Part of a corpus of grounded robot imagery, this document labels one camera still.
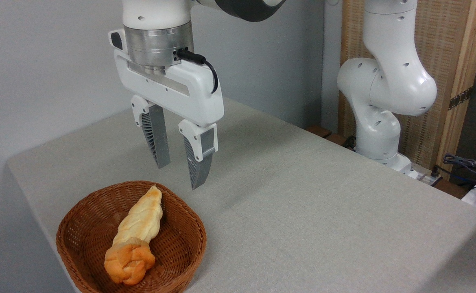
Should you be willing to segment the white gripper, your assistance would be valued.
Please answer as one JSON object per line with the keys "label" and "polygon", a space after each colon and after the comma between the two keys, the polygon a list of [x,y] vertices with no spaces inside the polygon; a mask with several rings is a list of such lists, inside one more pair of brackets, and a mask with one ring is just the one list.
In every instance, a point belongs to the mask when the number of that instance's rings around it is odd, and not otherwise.
{"label": "white gripper", "polygon": [[224,115],[221,89],[213,90],[214,75],[206,65],[190,61],[166,68],[164,75],[146,72],[130,60],[125,37],[121,29],[109,32],[119,78],[136,94],[131,99],[136,125],[142,128],[156,165],[162,168],[170,163],[162,108],[184,118],[179,132],[183,135],[194,190],[205,183],[212,156],[219,150],[215,123]]}

